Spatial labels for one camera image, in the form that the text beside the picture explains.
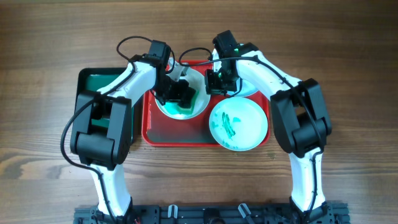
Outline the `green sponge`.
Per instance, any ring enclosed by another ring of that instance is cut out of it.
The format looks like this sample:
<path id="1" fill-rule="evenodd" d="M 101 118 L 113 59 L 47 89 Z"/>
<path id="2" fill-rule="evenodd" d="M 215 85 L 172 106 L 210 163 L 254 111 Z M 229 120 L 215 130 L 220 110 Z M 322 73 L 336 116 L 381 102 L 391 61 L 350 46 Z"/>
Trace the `green sponge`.
<path id="1" fill-rule="evenodd" d="M 198 91 L 188 87 L 188 89 L 185 92 L 177 95 L 176 100 L 167 101 L 165 105 L 161 106 L 161 108 L 164 111 L 166 111 L 168 114 L 172 115 L 176 114 L 190 115 L 193 113 L 197 96 L 198 96 Z"/>

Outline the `white plate with green stain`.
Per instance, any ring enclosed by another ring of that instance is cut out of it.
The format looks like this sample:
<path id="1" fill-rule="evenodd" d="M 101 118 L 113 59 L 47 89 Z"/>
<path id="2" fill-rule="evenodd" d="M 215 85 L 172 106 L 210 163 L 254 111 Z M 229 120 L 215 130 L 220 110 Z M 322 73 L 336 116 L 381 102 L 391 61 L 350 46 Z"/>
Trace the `white plate with green stain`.
<path id="1" fill-rule="evenodd" d="M 164 111 L 161 108 L 162 105 L 159 103 L 157 99 L 155 99 L 156 105 L 161 110 L 161 112 L 163 112 L 163 114 L 165 114 L 169 118 L 177 120 L 186 120 L 186 119 L 195 118 L 199 116 L 202 112 L 204 112 L 204 110 L 206 109 L 206 107 L 210 102 L 210 95 L 207 95 L 205 90 L 205 78 L 199 71 L 189 68 L 187 70 L 186 75 L 180 77 L 180 80 L 186 80 L 187 82 L 189 82 L 189 87 L 192 87 L 193 89 L 198 91 L 198 96 L 195 101 L 195 107 L 193 109 L 193 113 L 190 115 L 184 115 L 184 114 L 172 115 L 168 114 L 166 111 Z"/>

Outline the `light blue plate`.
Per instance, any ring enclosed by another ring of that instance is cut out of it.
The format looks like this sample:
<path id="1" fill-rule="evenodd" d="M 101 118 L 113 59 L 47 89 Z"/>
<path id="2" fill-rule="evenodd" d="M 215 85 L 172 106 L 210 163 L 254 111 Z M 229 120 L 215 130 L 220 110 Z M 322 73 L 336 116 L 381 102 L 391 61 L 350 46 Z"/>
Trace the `light blue plate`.
<path id="1" fill-rule="evenodd" d="M 240 97 L 240 96 L 245 97 L 245 96 L 250 96 L 255 92 L 257 92 L 257 88 L 254 87 L 253 84 L 242 79 L 242 90 L 240 93 L 238 93 L 237 95 L 222 95 L 222 96 L 225 96 L 226 98 Z"/>
<path id="2" fill-rule="evenodd" d="M 211 135 L 219 145 L 231 151 L 254 149 L 266 137 L 268 127 L 264 110 L 248 98 L 222 100 L 209 117 Z"/>

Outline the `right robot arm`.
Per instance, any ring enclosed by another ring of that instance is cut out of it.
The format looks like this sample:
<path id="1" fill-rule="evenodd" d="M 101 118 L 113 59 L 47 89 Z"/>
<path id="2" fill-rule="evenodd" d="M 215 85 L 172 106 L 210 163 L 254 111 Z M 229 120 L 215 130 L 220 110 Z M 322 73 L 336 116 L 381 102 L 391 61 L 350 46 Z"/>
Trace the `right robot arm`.
<path id="1" fill-rule="evenodd" d="M 326 201 L 321 166 L 331 134 L 319 83 L 286 74 L 254 44 L 237 42 L 230 30 L 219 33 L 212 43 L 213 68 L 205 75 L 207 93 L 235 96 L 247 81 L 270 101 L 274 136 L 292 167 L 292 206 L 302 217 L 311 216 Z"/>

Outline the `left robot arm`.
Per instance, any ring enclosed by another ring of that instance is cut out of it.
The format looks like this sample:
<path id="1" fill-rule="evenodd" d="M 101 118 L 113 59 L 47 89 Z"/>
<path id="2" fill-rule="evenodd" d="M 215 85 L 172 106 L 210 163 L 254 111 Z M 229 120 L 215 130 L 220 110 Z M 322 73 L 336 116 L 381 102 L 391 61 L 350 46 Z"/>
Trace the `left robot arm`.
<path id="1" fill-rule="evenodd" d="M 148 53 L 128 59 L 126 68 L 85 68 L 78 76 L 75 112 L 65 127 L 77 167 L 91 172 L 99 204 L 89 211 L 97 223 L 137 223 L 126 188 L 123 162 L 132 143 L 133 107 L 152 91 L 161 105 L 176 103 L 184 112 L 196 91 L 167 69 L 169 45 L 152 40 Z"/>

